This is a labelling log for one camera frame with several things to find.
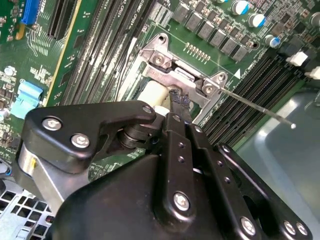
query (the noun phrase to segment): metal rod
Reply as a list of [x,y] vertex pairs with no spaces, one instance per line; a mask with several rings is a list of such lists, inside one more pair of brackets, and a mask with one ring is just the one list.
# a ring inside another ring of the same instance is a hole
[[269,115],[270,117],[278,120],[280,123],[284,123],[284,124],[289,125],[291,127],[291,129],[295,129],[296,128],[296,125],[294,123],[290,122],[289,120],[285,119],[284,117],[282,117],[282,116],[280,116],[280,115],[278,115],[278,114],[276,114],[276,113],[274,113],[274,112],[272,112],[272,111],[270,111],[270,110],[268,110],[268,109],[266,109],[266,108],[264,108],[262,106],[259,106],[259,105],[255,104],[255,103],[245,99],[244,97],[239,96],[239,95],[237,95],[237,94],[235,94],[235,93],[233,93],[233,92],[231,92],[231,91],[229,91],[229,90],[227,90],[227,89],[225,89],[223,87],[220,87],[217,83],[215,83],[213,81],[210,81],[210,82],[214,87],[219,89],[221,92],[229,95],[230,97],[233,97],[234,99],[237,99],[238,101],[240,101],[240,102],[252,107],[255,110],[260,111],[263,114]]

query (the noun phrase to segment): white plastic cylinder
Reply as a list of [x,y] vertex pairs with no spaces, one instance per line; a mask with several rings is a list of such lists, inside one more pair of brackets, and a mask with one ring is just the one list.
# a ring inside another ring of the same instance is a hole
[[138,100],[154,106],[161,106],[163,101],[169,95],[169,89],[156,81],[149,81],[144,90],[140,93]]

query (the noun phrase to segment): metal retention bracket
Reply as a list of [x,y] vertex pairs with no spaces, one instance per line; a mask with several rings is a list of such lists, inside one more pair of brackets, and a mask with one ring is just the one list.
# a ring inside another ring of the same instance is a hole
[[165,33],[156,35],[139,54],[147,63],[142,75],[165,87],[178,87],[188,93],[189,98],[202,108],[201,116],[206,115],[220,97],[219,90],[210,81],[223,88],[228,80],[224,71],[208,78],[170,53],[169,37]]

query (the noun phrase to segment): white connector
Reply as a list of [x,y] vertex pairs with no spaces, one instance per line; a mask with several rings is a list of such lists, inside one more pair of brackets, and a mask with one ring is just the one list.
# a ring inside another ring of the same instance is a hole
[[296,67],[300,67],[307,58],[307,54],[305,54],[303,51],[299,51],[295,55],[288,57],[286,61]]
[[311,72],[306,72],[304,75],[315,80],[320,80],[320,66],[315,67]]

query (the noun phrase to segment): capacitor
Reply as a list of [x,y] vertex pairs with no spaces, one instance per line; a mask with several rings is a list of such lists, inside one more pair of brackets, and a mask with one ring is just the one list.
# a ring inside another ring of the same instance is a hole
[[0,109],[0,122],[7,119],[10,116],[10,111],[7,108]]
[[249,10],[249,3],[244,0],[235,1],[232,6],[232,11],[235,15],[246,14]]
[[262,27],[266,22],[266,17],[260,13],[251,14],[248,18],[248,24],[252,28]]
[[13,66],[6,66],[4,69],[4,73],[5,75],[12,77],[17,74],[17,71]]
[[270,34],[265,37],[264,42],[269,47],[275,49],[280,45],[280,38]]
[[310,18],[311,25],[314,27],[320,27],[320,12],[314,13]]

